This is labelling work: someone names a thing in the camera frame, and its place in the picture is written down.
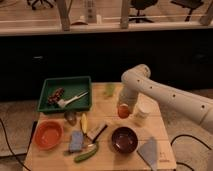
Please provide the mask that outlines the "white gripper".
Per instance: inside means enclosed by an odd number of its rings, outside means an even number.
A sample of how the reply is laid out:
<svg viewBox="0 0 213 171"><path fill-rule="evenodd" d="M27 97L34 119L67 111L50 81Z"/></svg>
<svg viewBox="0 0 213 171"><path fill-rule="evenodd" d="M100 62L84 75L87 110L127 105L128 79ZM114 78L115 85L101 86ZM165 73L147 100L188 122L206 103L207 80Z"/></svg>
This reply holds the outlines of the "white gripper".
<svg viewBox="0 0 213 171"><path fill-rule="evenodd" d="M118 97L118 105L126 104L130 112L133 112L135 104L138 100L138 92L124 86Z"/></svg>

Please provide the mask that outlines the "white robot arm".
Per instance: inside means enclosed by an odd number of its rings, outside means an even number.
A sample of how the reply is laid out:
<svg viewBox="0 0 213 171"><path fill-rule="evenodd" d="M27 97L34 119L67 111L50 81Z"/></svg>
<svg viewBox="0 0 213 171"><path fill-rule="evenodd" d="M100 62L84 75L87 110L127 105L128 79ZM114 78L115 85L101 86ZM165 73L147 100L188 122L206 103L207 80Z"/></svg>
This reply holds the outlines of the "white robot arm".
<svg viewBox="0 0 213 171"><path fill-rule="evenodd" d="M151 71L145 64L126 70L121 81L118 104L127 104L133 111L140 93L164 103L213 134L213 99L173 88L150 79Z"/></svg>

